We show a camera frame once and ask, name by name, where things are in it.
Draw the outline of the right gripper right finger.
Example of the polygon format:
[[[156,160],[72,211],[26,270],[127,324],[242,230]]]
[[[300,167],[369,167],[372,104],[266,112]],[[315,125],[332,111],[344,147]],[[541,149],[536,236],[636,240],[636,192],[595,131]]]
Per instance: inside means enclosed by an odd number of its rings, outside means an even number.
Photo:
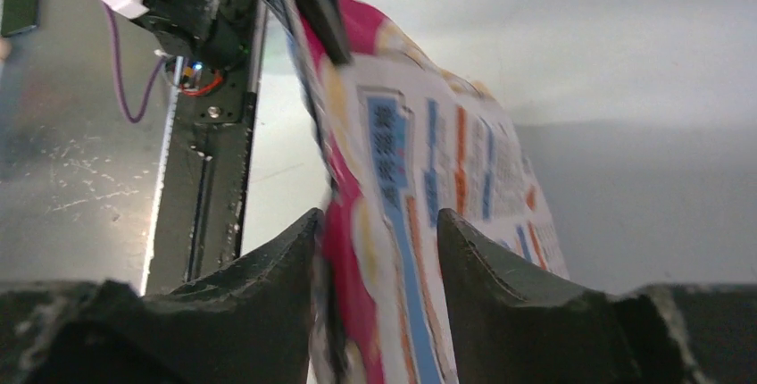
[[[544,271],[450,209],[438,256],[463,383],[753,383],[753,284],[613,296]]]

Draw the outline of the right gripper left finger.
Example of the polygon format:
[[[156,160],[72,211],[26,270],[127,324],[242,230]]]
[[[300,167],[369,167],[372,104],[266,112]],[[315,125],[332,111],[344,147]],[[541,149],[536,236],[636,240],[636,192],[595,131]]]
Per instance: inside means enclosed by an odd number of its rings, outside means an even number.
[[[5,282],[4,383],[304,383],[323,214],[164,295],[113,280]]]

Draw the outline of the colourful pet food bag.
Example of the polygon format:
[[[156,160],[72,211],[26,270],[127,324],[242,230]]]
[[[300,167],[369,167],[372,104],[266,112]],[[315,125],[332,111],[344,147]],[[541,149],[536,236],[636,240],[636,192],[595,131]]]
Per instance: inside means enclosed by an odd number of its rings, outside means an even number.
[[[512,120],[490,91],[433,63],[390,18],[337,0],[330,60],[282,0],[331,193],[313,266],[319,383],[455,383],[438,214],[448,208],[537,267],[568,274]]]

